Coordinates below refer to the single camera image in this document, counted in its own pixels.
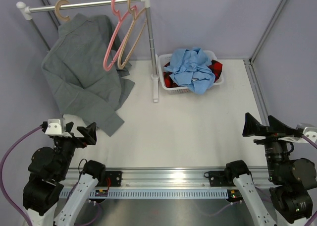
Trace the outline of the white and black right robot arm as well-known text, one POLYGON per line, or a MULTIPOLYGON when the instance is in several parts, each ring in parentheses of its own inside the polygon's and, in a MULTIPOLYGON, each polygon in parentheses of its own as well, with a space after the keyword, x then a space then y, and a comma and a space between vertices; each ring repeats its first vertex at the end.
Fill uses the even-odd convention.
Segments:
POLYGON ((275 186, 269 189, 277 219, 268 213, 253 183, 251 172, 244 161, 226 164, 224 179, 235 185, 256 226, 309 226, 317 217, 308 191, 317 186, 315 164, 300 158, 291 160, 294 143, 316 146, 317 128, 301 123, 291 128, 273 116, 268 116, 268 126, 260 124, 250 113, 245 114, 244 137, 258 136, 254 140, 263 145, 269 181, 275 186))

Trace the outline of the red black plaid shirt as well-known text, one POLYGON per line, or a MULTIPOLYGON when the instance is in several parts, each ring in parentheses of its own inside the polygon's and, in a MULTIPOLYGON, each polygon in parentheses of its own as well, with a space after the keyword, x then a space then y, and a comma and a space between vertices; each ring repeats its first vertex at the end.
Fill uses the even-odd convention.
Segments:
MULTIPOLYGON (((217 61, 217 60, 214 60, 212 59, 211 60, 211 65, 209 65, 209 69, 212 71, 212 73, 215 75, 215 81, 214 82, 217 82, 218 79, 220 78, 221 76, 221 73, 222 73, 222 67, 223 65, 217 61)), ((176 88, 176 87, 179 87, 173 80, 172 78, 170 77, 171 75, 171 72, 164 72, 163 73, 163 80, 164 80, 164 83, 165 83, 165 86, 167 88, 176 88)))

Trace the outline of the light blue shirt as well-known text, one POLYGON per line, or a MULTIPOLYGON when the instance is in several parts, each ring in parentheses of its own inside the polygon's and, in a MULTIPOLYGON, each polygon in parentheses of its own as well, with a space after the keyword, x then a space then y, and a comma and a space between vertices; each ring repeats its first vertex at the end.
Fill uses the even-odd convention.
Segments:
POLYGON ((204 94, 215 82, 215 74, 209 68, 211 59, 198 47, 176 49, 164 68, 179 87, 187 87, 195 94, 204 94))

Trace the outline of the pink plastic hanger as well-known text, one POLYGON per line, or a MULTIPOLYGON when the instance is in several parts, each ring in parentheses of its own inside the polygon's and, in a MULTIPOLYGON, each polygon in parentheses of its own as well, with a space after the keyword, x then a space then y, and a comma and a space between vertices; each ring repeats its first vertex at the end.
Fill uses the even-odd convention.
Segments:
POLYGON ((118 31, 119 31, 120 27, 122 26, 125 19, 130 15, 129 11, 126 11, 123 15, 121 15, 120 10, 115 8, 116 1, 117 0, 111 0, 111 10, 112 10, 112 13, 117 17, 117 25, 115 27, 113 34, 112 34, 112 37, 110 39, 110 42, 109 42, 109 45, 107 47, 106 54, 104 57, 103 68, 105 71, 110 71, 118 59, 119 52, 121 51, 121 48, 122 48, 122 44, 115 47, 114 46, 115 41, 116 41, 116 38, 118 38, 118 31), (113 56, 112 60, 109 61, 108 59, 109 59, 112 51, 116 51, 116 53, 113 56))

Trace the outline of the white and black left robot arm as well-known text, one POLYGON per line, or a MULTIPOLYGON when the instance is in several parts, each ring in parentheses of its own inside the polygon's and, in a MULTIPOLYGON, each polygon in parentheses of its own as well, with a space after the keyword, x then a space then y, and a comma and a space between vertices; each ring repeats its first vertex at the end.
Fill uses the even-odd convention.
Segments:
POLYGON ((54 141, 54 147, 42 147, 31 158, 29 181, 23 189, 23 207, 34 226, 73 226, 91 191, 106 181, 104 164, 89 160, 84 164, 79 179, 62 210, 55 210, 64 188, 75 150, 96 145, 96 123, 77 127, 81 133, 72 133, 74 123, 64 119, 49 119, 40 129, 54 141))

